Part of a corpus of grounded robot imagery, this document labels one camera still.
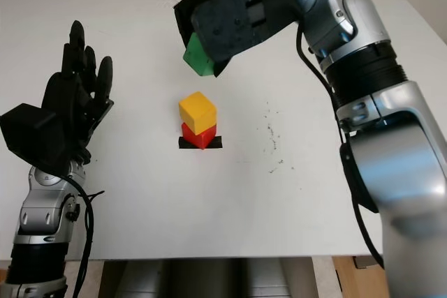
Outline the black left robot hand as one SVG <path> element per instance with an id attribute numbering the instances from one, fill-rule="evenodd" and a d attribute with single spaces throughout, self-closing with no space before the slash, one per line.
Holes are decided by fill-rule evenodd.
<path id="1" fill-rule="evenodd" d="M 61 70 L 49 79 L 41 105 L 61 117 L 70 161 L 90 162 L 87 145 L 114 105 L 110 99 L 112 78 L 112 58 L 106 56 L 97 65 L 93 48 L 85 44 L 83 25 L 74 21 L 64 45 Z"/>

